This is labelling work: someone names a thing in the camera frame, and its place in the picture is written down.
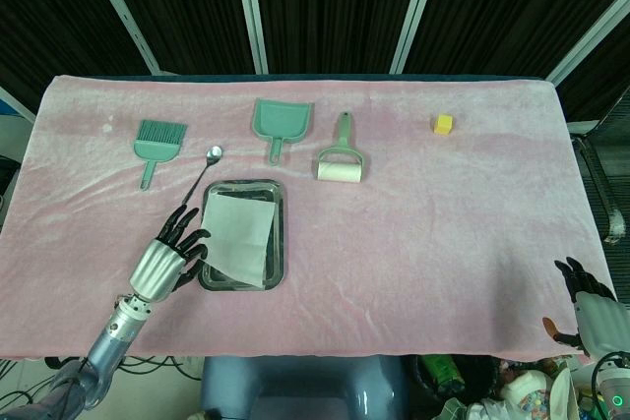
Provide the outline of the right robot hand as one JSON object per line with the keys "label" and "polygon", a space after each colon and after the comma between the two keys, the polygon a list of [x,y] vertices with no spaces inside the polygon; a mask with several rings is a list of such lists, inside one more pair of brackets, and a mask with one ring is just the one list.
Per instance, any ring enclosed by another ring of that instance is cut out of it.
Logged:
{"label": "right robot hand", "polygon": [[621,352],[629,356],[629,310],[612,290],[572,257],[554,261],[561,272],[577,323],[574,334],[561,332],[549,317],[542,318],[547,335],[556,343],[581,351],[592,360]]}

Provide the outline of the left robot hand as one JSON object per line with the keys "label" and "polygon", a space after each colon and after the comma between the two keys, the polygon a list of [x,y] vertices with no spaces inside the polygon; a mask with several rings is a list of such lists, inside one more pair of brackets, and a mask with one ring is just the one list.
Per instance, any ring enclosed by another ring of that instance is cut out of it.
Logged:
{"label": "left robot hand", "polygon": [[201,271],[209,254],[204,241],[211,237],[210,231],[198,228],[183,237],[199,210],[181,205],[167,218],[130,277],[135,296],[149,303],[161,302]]}

